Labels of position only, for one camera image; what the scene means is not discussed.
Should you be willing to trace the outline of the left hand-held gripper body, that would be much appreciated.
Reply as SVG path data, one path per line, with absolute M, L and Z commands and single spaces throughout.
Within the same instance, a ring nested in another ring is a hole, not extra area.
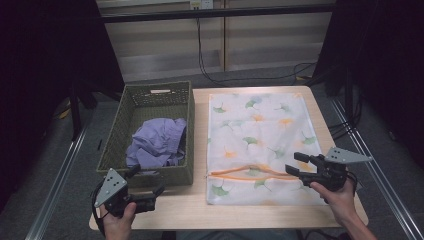
M 135 213 L 138 214 L 154 211 L 156 198 L 152 193 L 130 194 L 127 179 L 116 170 L 110 169 L 95 194 L 94 207 L 104 205 L 111 215 L 122 217 L 126 206 L 131 202 L 136 204 Z

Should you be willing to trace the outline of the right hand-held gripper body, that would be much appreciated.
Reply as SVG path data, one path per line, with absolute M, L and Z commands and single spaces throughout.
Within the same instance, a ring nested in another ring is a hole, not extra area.
M 317 182 L 332 192 L 340 190 L 349 176 L 347 165 L 373 160 L 370 156 L 365 156 L 338 147 L 331 147 L 326 155 L 309 155 L 310 161 L 316 166 L 315 173 L 300 172 L 299 179 L 304 186 L 310 186 L 312 182 Z

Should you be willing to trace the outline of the purple garment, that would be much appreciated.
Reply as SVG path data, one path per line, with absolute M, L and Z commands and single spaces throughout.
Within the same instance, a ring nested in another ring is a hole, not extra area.
M 145 121 L 132 135 L 126 150 L 128 168 L 142 169 L 178 166 L 186 155 L 184 118 L 154 118 Z

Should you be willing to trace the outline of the white leaf-print mesh laundry bag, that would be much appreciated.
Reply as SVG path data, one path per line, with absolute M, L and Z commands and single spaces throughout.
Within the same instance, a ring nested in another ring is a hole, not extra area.
M 299 178 L 285 172 L 316 167 L 294 159 L 322 152 L 300 93 L 209 96 L 207 192 L 211 205 L 321 205 Z

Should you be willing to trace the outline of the green woven basket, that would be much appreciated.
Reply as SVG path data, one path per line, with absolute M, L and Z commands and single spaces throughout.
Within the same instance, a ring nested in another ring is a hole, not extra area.
M 184 186 L 193 183 L 194 176 L 194 123 L 195 101 L 189 81 L 127 85 L 124 87 L 109 137 L 97 165 L 97 173 L 105 176 L 113 168 L 123 174 L 128 170 L 126 150 L 132 135 L 142 124 L 154 118 L 183 118 L 185 131 L 185 156 L 177 166 L 145 168 L 128 180 L 131 188 Z

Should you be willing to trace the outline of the person's right hand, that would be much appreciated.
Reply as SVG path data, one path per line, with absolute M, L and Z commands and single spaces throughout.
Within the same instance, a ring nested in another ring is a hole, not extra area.
M 312 182 L 310 187 L 328 202 L 336 222 L 341 226 L 346 227 L 357 217 L 353 183 L 350 180 L 347 180 L 344 186 L 336 192 L 328 190 L 317 182 Z

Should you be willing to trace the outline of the person's left hand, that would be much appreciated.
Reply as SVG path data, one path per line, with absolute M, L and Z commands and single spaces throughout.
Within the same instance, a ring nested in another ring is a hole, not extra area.
M 103 221 L 106 240 L 129 240 L 132 223 L 135 219 L 136 204 L 129 203 L 121 218 L 110 215 L 104 205 L 100 206 L 100 215 Z

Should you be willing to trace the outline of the black metal stand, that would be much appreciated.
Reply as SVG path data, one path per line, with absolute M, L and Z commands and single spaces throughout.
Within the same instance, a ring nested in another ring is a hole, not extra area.
M 69 87 L 69 101 L 72 114 L 73 136 L 75 141 L 82 131 L 82 123 L 79 110 L 79 102 L 87 109 L 94 109 L 97 106 L 92 90 L 94 85 L 89 81 L 75 80 Z

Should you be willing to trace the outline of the black curtain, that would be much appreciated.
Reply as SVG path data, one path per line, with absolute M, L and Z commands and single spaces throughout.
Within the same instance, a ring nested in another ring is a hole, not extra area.
M 0 212 L 23 182 L 65 98 L 124 81 L 96 0 L 0 0 Z
M 424 0 L 336 0 L 313 77 L 351 77 L 424 169 Z

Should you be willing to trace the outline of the black horizontal bar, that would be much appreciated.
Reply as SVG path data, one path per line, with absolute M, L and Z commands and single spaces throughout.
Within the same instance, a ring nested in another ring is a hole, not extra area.
M 228 8 L 207 10 L 184 10 L 170 12 L 107 14 L 99 18 L 103 23 L 145 22 L 163 20 L 186 20 L 221 17 L 244 17 L 280 14 L 326 13 L 336 9 L 336 4 L 293 5 L 255 8 Z

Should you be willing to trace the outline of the silver floor rail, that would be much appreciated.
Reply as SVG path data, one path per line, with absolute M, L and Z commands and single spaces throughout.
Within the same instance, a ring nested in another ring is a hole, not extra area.
M 63 191 L 73 163 L 78 155 L 80 148 L 84 142 L 87 128 L 84 127 L 77 135 L 76 139 L 72 141 L 64 161 L 59 169 L 59 172 L 51 186 L 48 195 L 39 210 L 35 220 L 33 221 L 25 240 L 42 240 L 45 231 L 48 227 L 49 221 L 56 208 L 59 197 Z
M 398 194 L 395 192 L 358 130 L 352 127 L 348 122 L 342 103 L 338 99 L 332 99 L 331 103 L 342 123 L 342 126 L 347 129 L 347 134 L 356 149 L 361 154 L 373 158 L 372 161 L 366 162 L 365 165 L 407 238 L 409 240 L 424 240 L 424 232 L 420 230 L 410 211 L 406 208 Z

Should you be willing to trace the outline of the white wall socket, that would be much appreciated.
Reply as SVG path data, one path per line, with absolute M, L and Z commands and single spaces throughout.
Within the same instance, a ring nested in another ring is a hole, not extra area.
M 209 10 L 213 8 L 213 0 L 190 0 L 191 10 Z

